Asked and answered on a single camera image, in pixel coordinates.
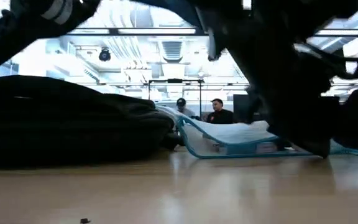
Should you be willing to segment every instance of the metal frame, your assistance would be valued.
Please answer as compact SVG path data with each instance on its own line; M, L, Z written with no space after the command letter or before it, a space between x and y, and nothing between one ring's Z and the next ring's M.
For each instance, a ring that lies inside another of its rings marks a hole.
M184 32L168 33L168 30L180 30ZM197 27L186 28L159 28L159 27L143 27L143 28L77 28L66 34L67 36L198 36L207 37L208 34ZM311 37L358 37L358 29L321 29Z
M94 83L94 82L79 82L76 83L79 85L112 85L112 86L148 86L148 83L114 83L114 82L106 82L106 83ZM202 83L201 86L249 86L249 83ZM358 83L332 83L331 86L358 86Z

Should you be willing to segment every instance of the black cap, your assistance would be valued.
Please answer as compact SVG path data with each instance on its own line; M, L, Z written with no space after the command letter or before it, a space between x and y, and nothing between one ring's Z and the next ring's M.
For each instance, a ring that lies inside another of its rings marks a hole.
M186 100L183 98L179 98L177 100L177 106L185 106L186 105Z
M220 104L223 105L223 101L221 99L216 98L216 99L211 100L211 102L215 102L215 101L220 102Z

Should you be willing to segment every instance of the man with cap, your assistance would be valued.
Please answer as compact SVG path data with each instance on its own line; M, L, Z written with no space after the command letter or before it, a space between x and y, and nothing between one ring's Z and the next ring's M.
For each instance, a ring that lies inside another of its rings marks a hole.
M208 115L206 122L211 124L232 124L234 122L233 112L223 109L221 99L214 99L211 102L214 112Z
M196 116L194 112L186 108L186 100L183 98L179 98L177 100L177 107L179 112L183 113L184 115L190 118Z

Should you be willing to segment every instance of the ceiling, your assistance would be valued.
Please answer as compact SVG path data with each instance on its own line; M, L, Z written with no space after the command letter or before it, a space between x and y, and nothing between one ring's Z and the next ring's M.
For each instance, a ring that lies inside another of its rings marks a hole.
M9 7L8 2L8 0L0 0L0 11ZM87 27L178 29L191 26L165 9L126 0L103 0L96 14L79 28ZM332 21L326 28L358 29L358 13L347 21ZM145 91L142 83L168 78L203 78L206 83L222 83L221 86L209 87L217 90L221 90L225 83L247 83L229 53L224 52L217 62L207 60L207 42L207 37L77 35L48 40L46 48L47 53L56 61L53 66L57 72L50 73L53 74L52 76L82 83L103 92L118 93L122 92L122 89L126 92ZM358 39L353 37L312 37L308 42L328 52L334 52L345 45L346 54L358 54ZM102 49L109 49L111 60L100 61L99 54ZM74 74L72 68L79 66L81 69L74 70ZM354 65L348 65L349 70L353 69L352 66ZM338 84L358 83L358 80L348 81L338 78L334 81ZM153 91L176 96L192 88L197 89L197 86L155 87ZM340 88L338 94L345 94L354 86L335 88Z

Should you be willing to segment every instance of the blue plastic rim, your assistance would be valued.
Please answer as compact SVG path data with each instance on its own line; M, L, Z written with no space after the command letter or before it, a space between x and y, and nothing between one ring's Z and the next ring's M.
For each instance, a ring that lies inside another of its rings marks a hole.
M183 141L185 142L186 148L189 151L190 154L193 156L199 158L199 159L230 159L230 158L246 158L246 157L284 157L284 156L313 156L309 152L293 152L293 151L280 151L280 152L268 152L268 153L243 153L243 154L226 154L226 155L200 155L197 153L197 151L189 144L188 136L183 128L184 123L192 125L194 128L196 128L199 132L204 134L207 138L210 138L211 140L217 142L219 145L226 146L227 148L231 149L255 149L258 144L265 143L265 142L272 142L272 140L278 139L278 137L272 137L267 139L260 139L257 141L251 141L251 142L243 142L239 144L226 144L225 142L221 142L217 139L214 139L211 135L209 135L205 130L202 130L198 125L196 125L192 119L187 118L185 116L181 116L177 119L177 126L179 128L181 137L183 138ZM357 149L349 149L345 148L338 143L336 143L335 147L340 147L340 149L331 150L330 154L351 154L358 156L358 150Z

